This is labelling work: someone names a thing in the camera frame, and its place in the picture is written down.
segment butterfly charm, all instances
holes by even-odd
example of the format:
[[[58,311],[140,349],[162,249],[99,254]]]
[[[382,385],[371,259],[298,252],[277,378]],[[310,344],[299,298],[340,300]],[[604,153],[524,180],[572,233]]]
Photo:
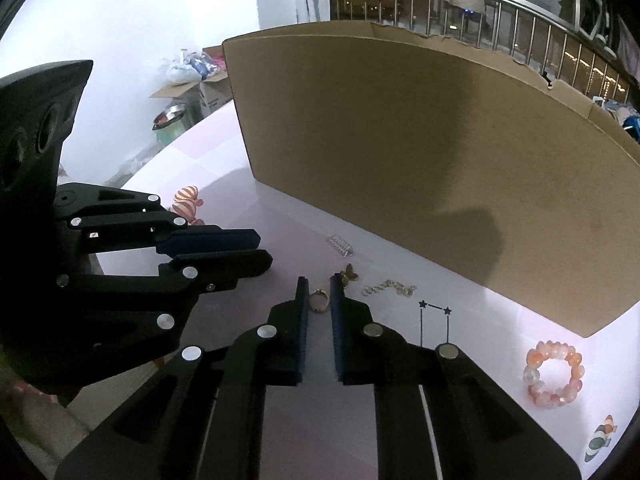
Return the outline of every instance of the butterfly charm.
[[[349,282],[355,282],[359,278],[359,276],[353,272],[353,266],[351,264],[347,265],[345,270],[341,270],[340,275],[342,276],[342,288],[347,288]]]

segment cardboard box flap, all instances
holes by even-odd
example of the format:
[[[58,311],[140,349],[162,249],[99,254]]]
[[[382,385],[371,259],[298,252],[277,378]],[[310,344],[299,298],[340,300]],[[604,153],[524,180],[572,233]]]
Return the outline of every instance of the cardboard box flap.
[[[640,299],[635,147],[569,87],[420,40],[225,41],[256,179],[581,336],[608,325]]]
[[[618,121],[615,120],[609,112],[599,107],[596,103],[592,103],[589,120],[620,145],[635,163],[640,166],[640,146],[622,129],[622,126],[618,124]]]
[[[283,27],[266,28],[236,36],[222,42],[224,48],[227,41],[239,41],[255,38],[266,38],[269,36],[344,36],[345,34],[352,38],[374,38],[374,29],[376,25],[371,22],[356,21],[334,21],[334,22],[311,22],[299,23],[298,25],[284,25]]]
[[[210,75],[204,81],[185,83],[183,85],[165,85],[161,89],[159,89],[157,92],[154,92],[153,94],[151,94],[150,97],[178,98],[178,97],[181,97],[185,92],[187,92],[194,86],[199,85],[202,82],[215,83],[217,81],[222,81],[227,77],[228,76],[226,72],[220,72],[214,75]]]
[[[392,25],[372,24],[373,37],[378,40],[397,41],[398,43],[409,43],[418,46],[427,45],[427,37],[407,30],[402,27]]]

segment ring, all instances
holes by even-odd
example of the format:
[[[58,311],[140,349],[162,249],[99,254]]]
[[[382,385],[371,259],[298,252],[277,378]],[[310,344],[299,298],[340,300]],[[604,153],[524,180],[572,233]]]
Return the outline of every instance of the ring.
[[[544,389],[545,383],[540,380],[540,372],[538,368],[547,359],[558,359],[567,362],[571,368],[571,379],[564,388],[558,388],[554,393]],[[573,346],[567,343],[556,341],[540,341],[535,348],[527,353],[527,367],[522,373],[522,379],[528,384],[528,391],[531,399],[541,408],[555,408],[564,406],[574,402],[578,396],[578,392],[582,389],[582,381],[584,375],[584,366],[582,362],[582,354],[575,351]]]
[[[324,290],[318,288],[313,294],[309,295],[309,310],[316,314],[322,314],[329,310],[329,296]]]

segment chain bracelet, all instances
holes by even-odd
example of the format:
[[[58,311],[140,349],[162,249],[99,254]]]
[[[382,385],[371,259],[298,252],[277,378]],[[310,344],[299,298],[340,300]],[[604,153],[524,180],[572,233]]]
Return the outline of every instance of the chain bracelet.
[[[371,294],[376,294],[377,292],[382,292],[386,288],[390,287],[394,288],[400,296],[404,296],[406,298],[410,298],[418,288],[415,285],[404,286],[402,283],[395,282],[393,280],[386,280],[386,282],[381,285],[366,286],[362,289],[362,295],[369,296]]]

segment gold ring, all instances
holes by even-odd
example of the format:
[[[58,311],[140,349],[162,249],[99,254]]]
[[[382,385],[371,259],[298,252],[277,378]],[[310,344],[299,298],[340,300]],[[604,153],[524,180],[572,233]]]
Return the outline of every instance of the gold ring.
[[[309,295],[309,310],[316,314],[322,314],[329,310],[329,296],[324,290],[318,288],[313,294]]]

